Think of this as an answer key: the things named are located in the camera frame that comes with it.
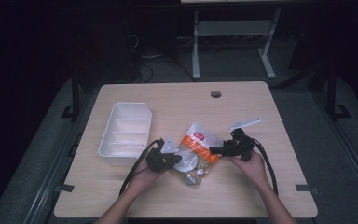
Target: dark background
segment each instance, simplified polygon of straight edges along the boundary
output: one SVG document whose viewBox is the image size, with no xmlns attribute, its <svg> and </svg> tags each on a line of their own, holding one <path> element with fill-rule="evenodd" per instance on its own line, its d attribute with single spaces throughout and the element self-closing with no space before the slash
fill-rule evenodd
<svg viewBox="0 0 358 224">
<path fill-rule="evenodd" d="M 129 29 L 145 49 L 170 54 L 177 36 L 192 34 L 191 11 L 126 21 L 123 12 L 87 10 L 87 3 L 0 1 L 0 197 L 64 82 L 75 74 L 84 91 L 132 82 L 139 55 L 127 50 Z M 293 68 L 329 62 L 358 96 L 358 1 L 284 8 L 275 38 L 289 36 L 298 39 Z"/>
</svg>

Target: plastic bag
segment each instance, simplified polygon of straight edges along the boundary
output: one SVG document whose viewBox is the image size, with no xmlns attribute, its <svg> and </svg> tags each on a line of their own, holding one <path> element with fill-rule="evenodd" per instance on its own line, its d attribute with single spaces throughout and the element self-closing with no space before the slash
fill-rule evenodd
<svg viewBox="0 0 358 224">
<path fill-rule="evenodd" d="M 217 163 L 219 155 L 212 155 L 209 147 L 221 147 L 223 141 L 218 140 L 211 132 L 193 122 L 179 145 L 182 160 L 171 169 L 182 182 L 189 186 L 199 185 L 201 177 L 209 172 L 211 165 Z"/>
</svg>

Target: black cable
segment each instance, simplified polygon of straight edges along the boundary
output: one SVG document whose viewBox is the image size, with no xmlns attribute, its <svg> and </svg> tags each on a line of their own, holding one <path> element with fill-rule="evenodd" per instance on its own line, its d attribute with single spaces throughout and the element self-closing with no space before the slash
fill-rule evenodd
<svg viewBox="0 0 358 224">
<path fill-rule="evenodd" d="M 182 39 L 178 39 L 178 44 L 179 46 L 177 47 L 177 52 L 181 52 L 185 49 L 190 49 L 190 48 L 193 48 L 193 37 L 185 37 L 185 38 L 182 38 Z"/>
<path fill-rule="evenodd" d="M 263 156 L 264 161 L 266 162 L 267 168 L 269 170 L 269 174 L 271 175 L 272 187 L 274 188 L 275 193 L 277 195 L 279 195 L 277 179 L 275 177 L 275 173 L 274 173 L 274 170 L 272 169 L 271 163 L 269 162 L 269 157 L 267 156 L 266 150 L 263 148 L 263 146 L 260 144 L 260 142 L 258 142 L 254 138 L 251 138 L 247 135 L 245 135 L 245 136 L 248 137 L 257 146 L 258 150 L 260 151 L 261 155 Z"/>
<path fill-rule="evenodd" d="M 150 66 L 148 66 L 148 65 L 146 65 L 146 64 L 144 64 L 144 63 L 141 63 L 141 66 L 144 66 L 144 67 L 146 67 L 146 68 L 148 68 L 149 70 L 150 70 L 150 77 L 147 79 L 147 80 L 144 80 L 144 77 L 143 77 L 143 75 L 142 75 L 142 72 L 141 71 L 139 71 L 139 81 L 140 82 L 143 82 L 143 83 L 147 83 L 147 82 L 149 82 L 151 79 L 152 79 L 152 77 L 153 77 L 153 75 L 154 75 L 154 72 L 153 72 L 153 68 L 151 68 Z"/>
<path fill-rule="evenodd" d="M 216 40 L 205 38 L 203 41 L 199 41 L 199 53 L 215 54 L 222 51 L 222 46 L 223 44 Z"/>
<path fill-rule="evenodd" d="M 146 156 L 147 154 L 147 151 L 156 143 L 160 142 L 160 141 L 163 141 L 161 139 L 159 140 L 155 140 L 153 141 L 152 143 L 149 144 L 149 146 L 147 146 L 146 149 L 144 149 L 144 151 L 142 151 L 142 154 L 139 156 L 138 160 L 135 162 L 135 164 L 133 164 L 130 172 L 128 173 L 126 179 L 124 180 L 123 182 L 123 185 L 121 186 L 121 189 L 120 189 L 120 193 L 118 195 L 121 195 L 124 191 L 124 189 L 126 189 L 127 185 L 129 184 L 130 180 L 135 176 L 135 175 L 138 175 L 139 173 L 141 173 L 142 171 L 145 171 L 147 170 L 148 168 L 145 168 L 143 169 L 142 171 L 138 172 L 138 173 L 134 173 L 136 168 L 138 168 L 139 164 L 141 163 L 141 161 L 144 159 L 144 157 Z"/>
<path fill-rule="evenodd" d="M 173 63 L 173 64 L 175 64 L 175 65 L 177 65 L 177 66 L 183 68 L 183 70 L 185 70 L 185 72 L 186 72 L 187 75 L 191 78 L 191 80 L 192 80 L 193 82 L 196 81 L 196 80 L 193 78 L 193 76 L 188 72 L 188 70 L 187 70 L 184 66 L 182 66 L 181 64 L 179 64 L 179 63 L 177 63 L 177 62 L 173 62 L 173 61 L 169 61 L 169 60 L 164 60 L 164 61 L 147 62 L 147 63 Z"/>
</svg>

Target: packaged food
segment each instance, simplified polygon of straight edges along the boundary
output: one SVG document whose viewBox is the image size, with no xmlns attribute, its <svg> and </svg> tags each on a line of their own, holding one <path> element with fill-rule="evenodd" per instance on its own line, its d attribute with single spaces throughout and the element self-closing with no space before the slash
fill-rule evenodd
<svg viewBox="0 0 358 224">
<path fill-rule="evenodd" d="M 213 133 L 193 122 L 179 145 L 182 160 L 172 168 L 172 173 L 189 186 L 199 185 L 201 177 L 208 174 L 211 165 L 217 163 L 219 155 L 212 155 L 209 147 L 221 147 L 223 141 Z"/>
</svg>

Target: divided container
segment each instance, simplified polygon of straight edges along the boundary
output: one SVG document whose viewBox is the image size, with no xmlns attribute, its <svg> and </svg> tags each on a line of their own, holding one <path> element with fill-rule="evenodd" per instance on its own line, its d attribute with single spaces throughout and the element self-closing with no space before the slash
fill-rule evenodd
<svg viewBox="0 0 358 224">
<path fill-rule="evenodd" d="M 147 147 L 152 113 L 145 103 L 113 106 L 99 153 L 112 165 L 133 166 Z"/>
</svg>

